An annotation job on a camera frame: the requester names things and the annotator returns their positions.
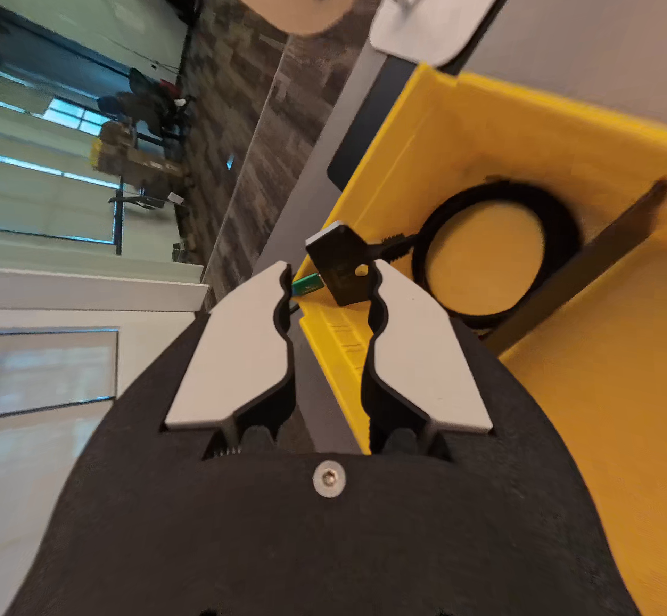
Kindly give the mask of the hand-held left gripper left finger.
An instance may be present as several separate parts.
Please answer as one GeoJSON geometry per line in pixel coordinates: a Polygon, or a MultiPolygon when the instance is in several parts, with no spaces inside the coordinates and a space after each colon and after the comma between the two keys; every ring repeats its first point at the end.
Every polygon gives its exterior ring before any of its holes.
{"type": "Polygon", "coordinates": [[[296,407],[291,283],[291,266],[278,261],[213,308],[166,414],[168,430],[280,430],[296,407]]]}

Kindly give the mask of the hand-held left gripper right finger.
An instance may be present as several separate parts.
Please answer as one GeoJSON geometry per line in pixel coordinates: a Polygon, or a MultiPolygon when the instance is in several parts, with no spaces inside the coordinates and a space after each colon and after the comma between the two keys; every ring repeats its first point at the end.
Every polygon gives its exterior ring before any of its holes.
{"type": "Polygon", "coordinates": [[[369,267],[371,339],[361,403],[371,435],[487,435],[493,423],[448,313],[384,260],[369,267]]]}

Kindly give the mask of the black usb hub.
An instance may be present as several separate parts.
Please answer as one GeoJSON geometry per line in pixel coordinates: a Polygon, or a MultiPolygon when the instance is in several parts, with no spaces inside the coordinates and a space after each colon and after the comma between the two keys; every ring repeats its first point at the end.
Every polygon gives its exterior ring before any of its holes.
{"type": "Polygon", "coordinates": [[[368,264],[368,244],[351,227],[335,221],[305,241],[305,250],[338,306],[366,302],[368,274],[357,274],[368,264]]]}

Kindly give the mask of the yellow plastic bin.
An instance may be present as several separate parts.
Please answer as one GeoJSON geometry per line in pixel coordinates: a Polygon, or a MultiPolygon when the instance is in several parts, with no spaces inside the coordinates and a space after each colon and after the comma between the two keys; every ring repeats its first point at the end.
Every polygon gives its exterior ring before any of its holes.
{"type": "MultiPolygon", "coordinates": [[[[419,66],[324,223],[417,231],[502,176],[558,196],[589,242],[666,177],[666,128],[419,66]]],[[[666,205],[646,241],[501,356],[555,426],[643,615],[666,614],[666,205]]]]}

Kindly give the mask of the black usb hub lead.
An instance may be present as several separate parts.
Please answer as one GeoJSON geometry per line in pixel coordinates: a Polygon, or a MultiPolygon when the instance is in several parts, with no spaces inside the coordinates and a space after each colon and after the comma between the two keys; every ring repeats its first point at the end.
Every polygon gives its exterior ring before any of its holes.
{"type": "Polygon", "coordinates": [[[526,293],[509,309],[491,314],[465,314],[446,308],[450,316],[459,318],[470,329],[495,330],[521,307],[534,292],[577,255],[583,237],[572,212],[555,195],[533,184],[501,179],[480,184],[459,192],[439,205],[423,223],[417,234],[398,234],[379,244],[366,244],[362,263],[375,260],[388,263],[412,251],[413,281],[431,294],[427,275],[427,255],[441,228],[455,217],[480,203],[509,203],[533,213],[543,237],[543,256],[540,267],[526,293]]]}

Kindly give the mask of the dark bin divider panel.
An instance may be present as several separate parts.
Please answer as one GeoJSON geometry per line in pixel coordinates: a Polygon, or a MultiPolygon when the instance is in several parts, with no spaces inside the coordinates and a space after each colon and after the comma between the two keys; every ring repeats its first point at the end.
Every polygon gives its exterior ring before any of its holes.
{"type": "Polygon", "coordinates": [[[505,353],[647,240],[664,203],[666,178],[661,178],[484,338],[489,351],[505,353]]]}

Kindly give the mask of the black mat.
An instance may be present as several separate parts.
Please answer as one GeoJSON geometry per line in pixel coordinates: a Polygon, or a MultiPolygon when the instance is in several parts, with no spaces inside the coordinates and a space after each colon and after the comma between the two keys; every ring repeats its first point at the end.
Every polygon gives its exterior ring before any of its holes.
{"type": "Polygon", "coordinates": [[[346,188],[415,69],[415,63],[394,56],[379,68],[328,166],[328,178],[339,191],[346,188]]]}

